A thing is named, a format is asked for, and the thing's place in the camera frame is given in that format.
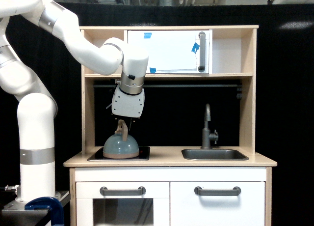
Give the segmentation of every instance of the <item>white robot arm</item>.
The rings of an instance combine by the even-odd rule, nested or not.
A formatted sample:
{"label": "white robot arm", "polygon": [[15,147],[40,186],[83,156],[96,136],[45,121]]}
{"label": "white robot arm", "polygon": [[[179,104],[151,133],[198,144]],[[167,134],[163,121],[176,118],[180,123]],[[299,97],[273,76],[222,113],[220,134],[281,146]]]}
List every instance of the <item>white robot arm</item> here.
{"label": "white robot arm", "polygon": [[148,54],[117,38],[97,48],[80,33],[77,16],[52,0],[0,0],[0,86],[20,102],[19,200],[27,202],[55,196],[53,118],[57,105],[35,72],[21,62],[6,40],[9,17],[18,14],[61,39],[78,62],[96,73],[110,75],[123,65],[112,100],[112,112],[116,115],[141,116]]}

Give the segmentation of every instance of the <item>teapot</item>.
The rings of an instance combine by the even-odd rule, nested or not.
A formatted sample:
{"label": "teapot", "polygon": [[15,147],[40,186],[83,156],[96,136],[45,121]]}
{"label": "teapot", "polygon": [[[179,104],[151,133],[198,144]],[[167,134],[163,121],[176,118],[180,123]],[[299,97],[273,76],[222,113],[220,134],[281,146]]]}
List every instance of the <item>teapot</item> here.
{"label": "teapot", "polygon": [[128,135],[128,127],[124,120],[119,119],[117,130],[104,144],[103,156],[110,159],[127,159],[139,155],[136,140]]}

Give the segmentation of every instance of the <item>faucet handle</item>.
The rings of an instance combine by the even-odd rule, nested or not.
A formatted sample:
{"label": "faucet handle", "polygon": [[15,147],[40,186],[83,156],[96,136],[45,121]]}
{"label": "faucet handle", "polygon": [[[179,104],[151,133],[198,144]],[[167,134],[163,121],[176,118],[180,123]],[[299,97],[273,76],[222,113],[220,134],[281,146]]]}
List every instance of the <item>faucet handle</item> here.
{"label": "faucet handle", "polygon": [[209,135],[209,140],[215,141],[215,144],[217,144],[217,141],[218,141],[218,133],[217,133],[216,130],[215,130],[213,133],[211,133],[211,134]]}

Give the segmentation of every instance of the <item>oven window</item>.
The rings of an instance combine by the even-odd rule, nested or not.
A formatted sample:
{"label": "oven window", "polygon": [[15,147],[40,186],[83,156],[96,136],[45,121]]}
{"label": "oven window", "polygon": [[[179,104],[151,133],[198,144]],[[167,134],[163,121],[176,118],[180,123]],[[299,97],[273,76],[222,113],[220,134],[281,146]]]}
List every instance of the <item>oven window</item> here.
{"label": "oven window", "polygon": [[95,226],[153,226],[152,198],[93,199]]}

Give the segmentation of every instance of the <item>sink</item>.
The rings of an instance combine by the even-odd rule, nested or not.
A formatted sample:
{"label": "sink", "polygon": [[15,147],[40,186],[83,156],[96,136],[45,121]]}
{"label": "sink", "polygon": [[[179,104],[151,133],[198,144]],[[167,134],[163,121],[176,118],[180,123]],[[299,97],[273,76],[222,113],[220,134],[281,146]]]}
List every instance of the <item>sink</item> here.
{"label": "sink", "polygon": [[185,149],[185,159],[195,161],[247,161],[249,158],[237,150],[230,149]]}

